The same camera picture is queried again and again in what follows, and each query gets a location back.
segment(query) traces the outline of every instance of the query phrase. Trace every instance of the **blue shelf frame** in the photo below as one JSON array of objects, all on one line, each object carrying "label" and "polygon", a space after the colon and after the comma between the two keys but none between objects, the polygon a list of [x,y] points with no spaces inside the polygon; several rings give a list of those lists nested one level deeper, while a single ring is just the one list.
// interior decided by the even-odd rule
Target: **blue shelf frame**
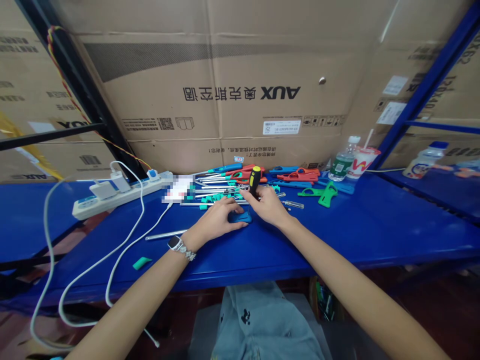
[{"label": "blue shelf frame", "polygon": [[462,21],[452,34],[431,69],[426,74],[417,91],[405,106],[395,124],[391,127],[385,139],[379,146],[381,154],[371,165],[372,170],[378,170],[398,142],[411,126],[448,130],[460,133],[480,135],[480,128],[438,124],[433,122],[417,121],[420,112],[424,109],[432,95],[444,81],[450,70],[457,63],[469,44],[476,37],[480,38],[480,1],[476,1],[467,11]]}]

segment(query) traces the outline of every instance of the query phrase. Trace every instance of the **green plastic tool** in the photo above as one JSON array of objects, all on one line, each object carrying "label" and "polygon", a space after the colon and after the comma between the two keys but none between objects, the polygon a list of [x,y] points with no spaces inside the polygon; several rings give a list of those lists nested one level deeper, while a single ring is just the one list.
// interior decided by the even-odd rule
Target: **green plastic tool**
[{"label": "green plastic tool", "polygon": [[332,202],[332,198],[334,196],[337,196],[338,194],[339,191],[334,186],[333,181],[330,181],[326,186],[325,190],[323,191],[323,195],[320,196],[320,198],[318,199],[318,203],[326,208],[329,208]]},{"label": "green plastic tool", "polygon": [[297,193],[298,196],[322,196],[325,192],[325,189],[314,189],[314,188],[306,188],[303,189],[302,192]]}]

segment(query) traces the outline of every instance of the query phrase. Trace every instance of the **white power strip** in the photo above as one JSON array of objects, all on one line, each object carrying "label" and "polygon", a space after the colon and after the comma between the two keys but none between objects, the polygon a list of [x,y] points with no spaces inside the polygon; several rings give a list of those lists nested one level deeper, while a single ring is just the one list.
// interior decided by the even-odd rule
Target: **white power strip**
[{"label": "white power strip", "polygon": [[[158,175],[160,176],[160,180],[151,181],[146,178],[141,181],[143,183],[143,196],[172,185],[174,175],[170,171],[165,171]],[[116,195],[104,200],[100,200],[95,195],[85,197],[73,203],[71,214],[78,220],[88,219],[94,215],[138,199],[140,197],[140,190],[140,184],[136,181],[131,184],[129,191],[117,191]]]}]

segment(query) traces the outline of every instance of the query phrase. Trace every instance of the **red and yellow wire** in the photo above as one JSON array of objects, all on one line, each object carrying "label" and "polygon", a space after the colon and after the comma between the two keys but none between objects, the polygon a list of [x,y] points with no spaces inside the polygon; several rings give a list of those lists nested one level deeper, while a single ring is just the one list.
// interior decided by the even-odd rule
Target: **red and yellow wire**
[{"label": "red and yellow wire", "polygon": [[[50,28],[48,29],[48,36],[46,37],[47,39],[47,42],[48,42],[48,53],[50,54],[50,57],[53,61],[53,63],[55,64],[55,67],[56,67],[56,70],[58,71],[58,75],[60,76],[60,79],[61,79],[61,83],[63,85],[63,87],[65,88],[66,90],[66,93],[68,94],[68,98],[70,99],[71,103],[73,104],[73,106],[75,106],[75,108],[78,110],[78,112],[80,113],[81,117],[88,123],[88,124],[91,124],[92,122],[89,120],[89,118],[83,113],[83,111],[80,109],[80,107],[77,105],[77,102],[74,100],[74,97],[72,96],[72,93],[70,92],[70,89],[69,89],[69,86],[67,85],[67,82],[65,81],[65,78],[64,78],[64,75],[62,73],[62,70],[60,69],[60,66],[59,66],[59,63],[57,62],[57,59],[55,58],[55,54],[54,54],[54,38],[52,36],[53,32],[56,31],[56,30],[63,30],[65,31],[65,29],[61,26],[50,26]],[[121,148],[120,146],[114,144],[113,142],[111,142],[110,140],[107,140],[106,138],[104,138],[103,136],[101,136],[97,131],[95,131],[95,133],[105,142],[109,143],[109,144],[112,144],[114,147],[116,147],[117,149],[120,149],[121,151],[123,151],[124,153],[130,155],[132,158],[134,159],[137,159],[139,162],[141,162],[142,164],[145,164],[145,166],[150,170],[152,167],[150,165],[148,165],[145,161],[143,161],[142,159],[136,157],[135,155],[133,155],[132,153],[128,152],[127,150]]]}]

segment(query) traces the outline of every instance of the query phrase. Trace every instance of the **water bottle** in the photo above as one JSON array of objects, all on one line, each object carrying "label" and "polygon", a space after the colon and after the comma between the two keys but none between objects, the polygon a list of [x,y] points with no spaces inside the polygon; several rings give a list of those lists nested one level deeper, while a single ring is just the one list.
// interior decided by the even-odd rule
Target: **water bottle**
[{"label": "water bottle", "polygon": [[418,153],[418,156],[413,159],[402,175],[410,179],[421,179],[432,168],[436,161],[444,157],[444,150],[449,146],[445,141],[434,141],[428,148]]},{"label": "water bottle", "polygon": [[342,181],[345,179],[350,166],[354,162],[354,150],[360,142],[360,136],[350,136],[345,150],[340,151],[331,166],[328,178],[333,181]]}]

